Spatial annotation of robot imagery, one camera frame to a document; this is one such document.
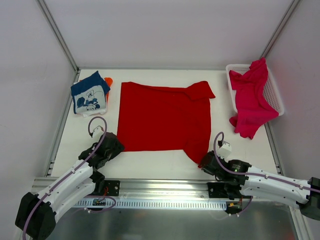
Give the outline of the red t shirt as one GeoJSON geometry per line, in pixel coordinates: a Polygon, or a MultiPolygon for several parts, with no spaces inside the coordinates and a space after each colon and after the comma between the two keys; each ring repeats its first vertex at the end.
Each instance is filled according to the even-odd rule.
{"type": "Polygon", "coordinates": [[[188,87],[121,85],[117,138],[126,152],[182,150],[196,164],[211,139],[211,100],[207,81],[188,87]]]}

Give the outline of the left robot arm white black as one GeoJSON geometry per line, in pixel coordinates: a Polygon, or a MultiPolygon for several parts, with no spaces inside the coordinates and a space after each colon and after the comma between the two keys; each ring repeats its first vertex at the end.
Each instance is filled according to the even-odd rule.
{"type": "Polygon", "coordinates": [[[84,197],[99,195],[105,176],[99,172],[125,149],[112,132],[84,150],[75,164],[52,184],[37,193],[26,193],[19,204],[15,226],[34,240],[45,240],[60,218],[84,197]]]}

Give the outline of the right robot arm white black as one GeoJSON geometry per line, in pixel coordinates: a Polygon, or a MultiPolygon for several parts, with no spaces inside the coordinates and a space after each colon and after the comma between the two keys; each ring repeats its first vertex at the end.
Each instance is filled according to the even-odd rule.
{"type": "Polygon", "coordinates": [[[309,180],[289,178],[242,160],[226,162],[213,150],[202,158],[198,167],[219,182],[216,188],[209,184],[211,197],[266,199],[298,209],[309,219],[320,220],[320,179],[317,177],[309,180]]]}

